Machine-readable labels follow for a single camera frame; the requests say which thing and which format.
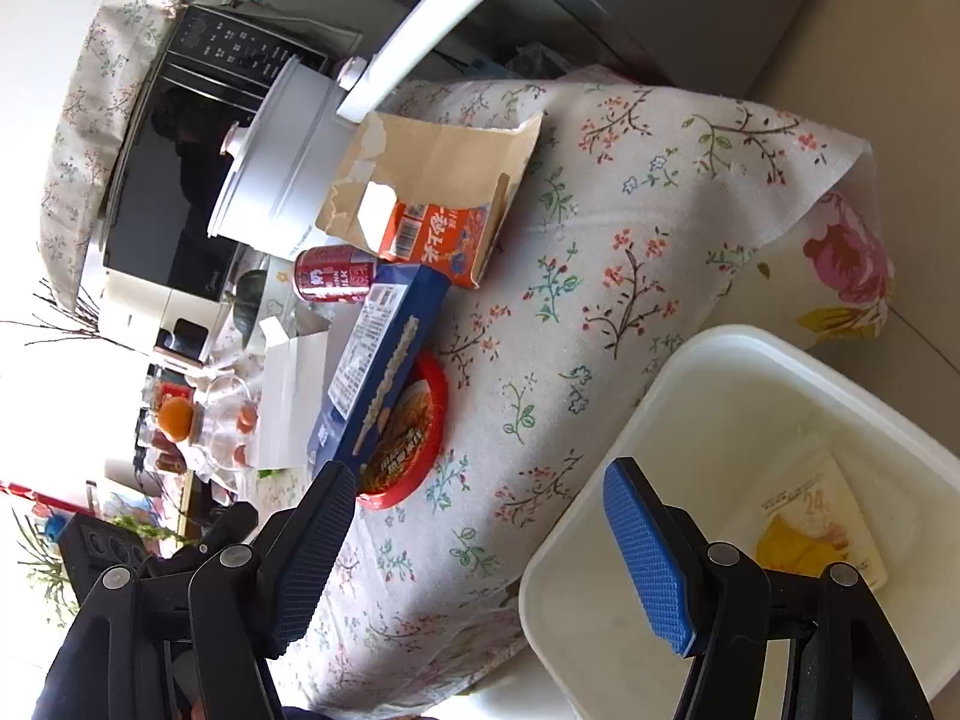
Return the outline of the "blue cardboard box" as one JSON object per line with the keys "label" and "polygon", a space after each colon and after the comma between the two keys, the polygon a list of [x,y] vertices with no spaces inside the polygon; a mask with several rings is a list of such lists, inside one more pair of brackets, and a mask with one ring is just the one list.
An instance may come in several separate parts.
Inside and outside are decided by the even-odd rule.
{"label": "blue cardboard box", "polygon": [[449,288],[423,265],[376,271],[309,437],[314,473],[331,461],[352,472],[368,463]]}

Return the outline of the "white electric cooking pot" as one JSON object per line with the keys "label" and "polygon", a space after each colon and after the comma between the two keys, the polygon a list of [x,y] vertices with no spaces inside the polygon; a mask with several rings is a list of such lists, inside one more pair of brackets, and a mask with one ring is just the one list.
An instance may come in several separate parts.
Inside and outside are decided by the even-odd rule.
{"label": "white electric cooking pot", "polygon": [[483,0],[420,0],[370,60],[345,60],[334,78],[286,60],[251,125],[233,125],[233,158],[206,225],[209,238],[281,260],[335,245],[317,215],[361,117],[370,114]]}

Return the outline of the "black microwave oven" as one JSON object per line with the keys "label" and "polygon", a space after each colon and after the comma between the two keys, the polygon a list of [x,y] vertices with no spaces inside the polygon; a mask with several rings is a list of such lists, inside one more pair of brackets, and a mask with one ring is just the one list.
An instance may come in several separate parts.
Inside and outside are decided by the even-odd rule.
{"label": "black microwave oven", "polygon": [[133,109],[110,177],[103,263],[129,277],[216,301],[238,244],[206,227],[233,158],[228,130],[249,125],[286,60],[313,70],[327,50],[223,8],[179,16]]}

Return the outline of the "yellow snack wrapper in bin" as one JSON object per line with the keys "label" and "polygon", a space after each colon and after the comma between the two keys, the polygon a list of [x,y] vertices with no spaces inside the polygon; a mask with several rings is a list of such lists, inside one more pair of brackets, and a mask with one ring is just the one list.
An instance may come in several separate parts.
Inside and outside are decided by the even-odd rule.
{"label": "yellow snack wrapper in bin", "polygon": [[873,590],[889,582],[861,504],[828,449],[777,455],[755,478],[729,528],[763,569],[818,577],[833,562],[848,562]]}

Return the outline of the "floral microwave cover cloth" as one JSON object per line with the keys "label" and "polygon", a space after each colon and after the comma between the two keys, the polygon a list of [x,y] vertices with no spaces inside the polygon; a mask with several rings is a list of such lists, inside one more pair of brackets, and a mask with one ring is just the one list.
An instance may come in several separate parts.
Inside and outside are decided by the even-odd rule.
{"label": "floral microwave cover cloth", "polygon": [[53,137],[39,226],[53,299],[68,312],[133,106],[184,8],[185,0],[103,0],[86,33]]}

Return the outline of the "white paper carton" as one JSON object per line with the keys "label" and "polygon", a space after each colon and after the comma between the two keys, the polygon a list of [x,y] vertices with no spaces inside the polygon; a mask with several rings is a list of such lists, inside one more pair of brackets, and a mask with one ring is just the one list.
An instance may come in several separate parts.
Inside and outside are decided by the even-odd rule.
{"label": "white paper carton", "polygon": [[251,463],[261,472],[302,468],[324,398],[327,333],[288,337],[275,317],[259,328],[267,346]]}

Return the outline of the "torn brown paper bag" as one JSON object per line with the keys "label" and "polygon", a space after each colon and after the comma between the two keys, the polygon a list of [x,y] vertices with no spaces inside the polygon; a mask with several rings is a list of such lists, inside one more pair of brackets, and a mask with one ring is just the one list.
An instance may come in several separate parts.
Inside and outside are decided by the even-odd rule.
{"label": "torn brown paper bag", "polygon": [[317,227],[378,259],[478,288],[543,123],[540,112],[514,128],[366,115]]}

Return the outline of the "red instant noodle bowl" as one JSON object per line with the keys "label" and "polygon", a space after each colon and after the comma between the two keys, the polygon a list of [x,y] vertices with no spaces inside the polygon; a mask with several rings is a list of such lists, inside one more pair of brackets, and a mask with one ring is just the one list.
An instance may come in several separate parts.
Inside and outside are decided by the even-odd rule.
{"label": "red instant noodle bowl", "polygon": [[385,511],[420,488],[443,444],[448,401],[443,366],[421,351],[359,477],[361,507]]}

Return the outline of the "red drink can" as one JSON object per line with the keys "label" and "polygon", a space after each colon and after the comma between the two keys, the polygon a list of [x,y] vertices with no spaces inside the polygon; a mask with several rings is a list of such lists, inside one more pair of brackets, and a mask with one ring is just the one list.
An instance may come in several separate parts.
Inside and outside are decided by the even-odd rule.
{"label": "red drink can", "polygon": [[351,245],[313,247],[296,257],[293,288],[303,301],[363,302],[376,268],[376,257]]}

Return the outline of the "floral tablecloth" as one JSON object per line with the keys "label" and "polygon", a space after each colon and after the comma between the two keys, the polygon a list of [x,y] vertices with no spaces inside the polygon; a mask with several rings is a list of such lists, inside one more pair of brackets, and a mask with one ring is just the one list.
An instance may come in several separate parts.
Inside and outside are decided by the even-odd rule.
{"label": "floral tablecloth", "polygon": [[542,130],[480,288],[433,327],[438,460],[355,515],[272,667],[283,704],[335,718],[413,717],[521,648],[527,563],[686,340],[710,323],[868,340],[893,289],[871,144],[787,110],[603,70],[411,82],[386,107]]}

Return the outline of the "orange fruit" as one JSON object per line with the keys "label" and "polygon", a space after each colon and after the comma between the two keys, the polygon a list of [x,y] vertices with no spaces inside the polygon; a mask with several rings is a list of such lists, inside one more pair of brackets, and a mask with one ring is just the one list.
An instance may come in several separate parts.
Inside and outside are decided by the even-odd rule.
{"label": "orange fruit", "polygon": [[194,403],[185,397],[168,398],[156,413],[158,427],[174,444],[189,439],[194,429],[194,418]]}

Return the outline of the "white plastic trash bin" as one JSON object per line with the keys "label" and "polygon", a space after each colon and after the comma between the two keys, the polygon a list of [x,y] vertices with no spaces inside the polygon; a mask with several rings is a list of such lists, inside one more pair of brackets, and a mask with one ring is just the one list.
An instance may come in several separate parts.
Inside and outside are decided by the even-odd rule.
{"label": "white plastic trash bin", "polygon": [[[761,504],[832,454],[889,580],[878,601],[927,695],[958,671],[958,460],[864,388],[745,325],[700,333],[665,363],[608,450],[667,504],[752,551]],[[532,650],[581,718],[669,718],[685,661],[651,631],[592,473],[524,572]]]}

